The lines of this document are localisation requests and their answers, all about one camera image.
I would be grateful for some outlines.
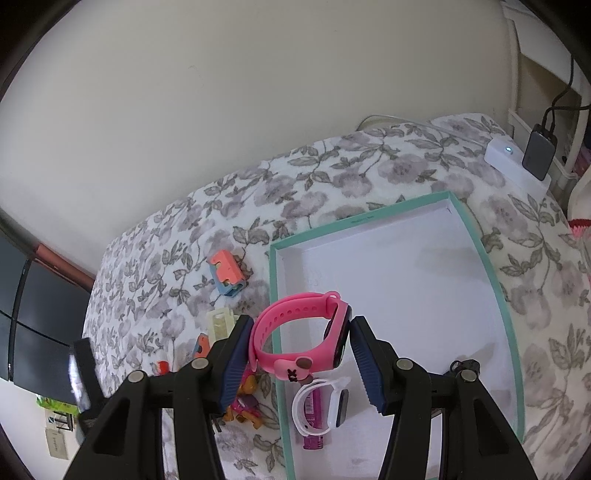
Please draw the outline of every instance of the black cable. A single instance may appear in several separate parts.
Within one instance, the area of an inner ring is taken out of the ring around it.
[[[585,106],[551,106],[546,110],[544,117],[548,116],[548,113],[554,110],[567,110],[569,112],[581,112],[582,110],[591,110],[591,103]],[[554,125],[550,127],[550,133],[554,133]]]
[[[554,101],[552,101],[552,106],[556,106],[556,102],[562,98],[564,95],[566,95],[566,93],[570,90],[570,88],[573,86],[573,79],[574,79],[574,58],[571,55],[570,56],[570,79],[569,79],[569,84],[566,86],[566,88],[561,92],[560,97],[557,96]],[[554,133],[554,129],[556,128],[556,115],[555,115],[555,110],[552,110],[552,124],[550,125],[550,134]]]
[[[569,90],[573,86],[573,80],[574,80],[574,57],[571,55],[570,56],[569,82],[568,82],[566,88],[562,92],[560,92],[558,95],[556,95],[556,97],[554,97],[554,100],[552,100],[552,107],[555,107],[558,100],[560,100],[563,96],[565,96],[569,92]],[[550,127],[550,131],[554,132],[554,128],[556,127],[556,116],[554,114],[554,110],[551,110],[551,108],[548,108],[544,114],[544,119],[542,120],[542,127],[544,127],[544,129],[546,128],[546,122],[548,120],[548,113],[550,111],[552,111],[552,126]]]

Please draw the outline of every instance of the floral bedspread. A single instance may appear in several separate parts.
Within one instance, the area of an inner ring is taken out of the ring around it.
[[[505,135],[480,114],[432,123],[481,144]],[[525,450],[540,479],[566,478],[591,441],[589,281],[566,219],[551,196],[523,198],[484,162],[481,147],[415,124],[329,138],[263,161],[116,238],[84,328],[105,393],[135,369],[152,374],[158,360],[179,369],[206,332],[209,310],[225,305],[256,317],[269,303],[270,242],[441,190],[472,213],[510,305],[524,378]],[[217,293],[206,264],[222,248],[248,277],[234,299]],[[259,373],[257,396],[263,427],[233,421],[216,434],[228,479],[285,478],[268,374]],[[167,479],[176,479],[170,412],[163,417]]]

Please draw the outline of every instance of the white watch strap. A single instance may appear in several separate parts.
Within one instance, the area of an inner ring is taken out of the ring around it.
[[[293,417],[295,428],[304,437],[309,435],[321,436],[328,433],[331,429],[336,427],[336,419],[339,414],[339,401],[341,391],[351,381],[350,377],[341,377],[336,380],[327,380],[324,378],[317,378],[312,380],[308,385],[301,387],[295,394],[294,401],[291,404],[291,416]],[[306,397],[316,388],[331,386],[333,392],[330,395],[329,414],[326,422],[326,427],[323,429],[314,428],[306,420],[304,415],[304,403]]]

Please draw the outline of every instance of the orange and blue toy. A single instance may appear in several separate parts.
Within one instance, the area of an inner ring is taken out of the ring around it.
[[[209,259],[209,270],[219,293],[235,296],[246,286],[246,279],[234,257],[228,250],[220,250]]]
[[[193,358],[205,358],[212,348],[209,346],[209,337],[205,333],[200,333],[193,350]]]

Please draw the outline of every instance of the paper tag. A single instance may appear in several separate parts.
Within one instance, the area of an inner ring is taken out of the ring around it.
[[[66,439],[64,434],[54,429],[45,429],[45,437],[47,438],[47,447],[49,448],[49,455],[62,460],[68,460],[68,451],[66,450]]]

